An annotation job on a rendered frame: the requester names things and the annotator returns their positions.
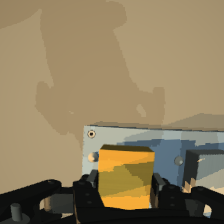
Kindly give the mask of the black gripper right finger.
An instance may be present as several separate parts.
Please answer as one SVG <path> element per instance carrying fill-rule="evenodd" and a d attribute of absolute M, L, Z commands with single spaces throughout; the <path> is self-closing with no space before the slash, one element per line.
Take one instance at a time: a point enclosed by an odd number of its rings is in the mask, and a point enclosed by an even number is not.
<path fill-rule="evenodd" d="M 203 213 L 208 205 L 210 218 L 224 220 L 223 194 L 203 186 L 192 187 L 190 193 L 181 192 L 179 186 L 170 184 L 159 173 L 152 175 L 149 201 L 152 208 L 158 208 L 157 216 L 206 217 Z"/>

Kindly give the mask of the yellow-orange block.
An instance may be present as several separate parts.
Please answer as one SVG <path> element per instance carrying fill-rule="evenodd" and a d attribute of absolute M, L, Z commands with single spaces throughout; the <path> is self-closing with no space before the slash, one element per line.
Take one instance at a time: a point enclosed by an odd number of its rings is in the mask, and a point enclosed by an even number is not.
<path fill-rule="evenodd" d="M 98 191 L 105 207 L 149 208 L 155 152 L 146 146 L 103 144 Z"/>

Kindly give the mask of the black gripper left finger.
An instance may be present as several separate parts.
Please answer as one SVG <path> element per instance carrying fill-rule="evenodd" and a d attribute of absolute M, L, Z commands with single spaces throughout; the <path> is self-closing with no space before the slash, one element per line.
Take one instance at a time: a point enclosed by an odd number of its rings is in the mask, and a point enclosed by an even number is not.
<path fill-rule="evenodd" d="M 98 170 L 92 169 L 90 175 L 73 182 L 74 189 L 49 179 L 0 194 L 0 224 L 44 224 L 70 213 L 75 214 L 76 224 L 113 219 L 98 184 Z M 40 210 L 43 199 L 44 208 Z"/>

